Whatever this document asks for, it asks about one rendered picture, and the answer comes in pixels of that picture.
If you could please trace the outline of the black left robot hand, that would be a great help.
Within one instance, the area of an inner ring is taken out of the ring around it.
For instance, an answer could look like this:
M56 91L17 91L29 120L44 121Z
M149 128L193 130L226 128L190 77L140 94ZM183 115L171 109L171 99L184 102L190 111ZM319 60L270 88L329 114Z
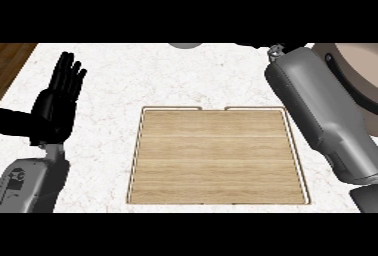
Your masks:
M70 136L76 100L87 70L73 54L63 52L48 87L39 92L29 113L0 108L0 134L29 138L29 145L62 144Z

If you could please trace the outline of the grey rounded object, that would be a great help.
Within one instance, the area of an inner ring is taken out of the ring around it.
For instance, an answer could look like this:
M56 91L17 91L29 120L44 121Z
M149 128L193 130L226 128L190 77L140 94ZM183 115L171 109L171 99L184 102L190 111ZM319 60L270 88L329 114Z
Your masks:
M193 49L196 48L202 43L168 43L174 48L177 49Z

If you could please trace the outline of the light wooden tray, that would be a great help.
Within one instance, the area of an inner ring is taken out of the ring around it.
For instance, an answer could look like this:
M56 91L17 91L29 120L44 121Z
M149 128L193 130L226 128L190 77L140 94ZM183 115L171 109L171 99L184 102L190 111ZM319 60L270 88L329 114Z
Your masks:
M285 109L143 107L127 202L307 205Z

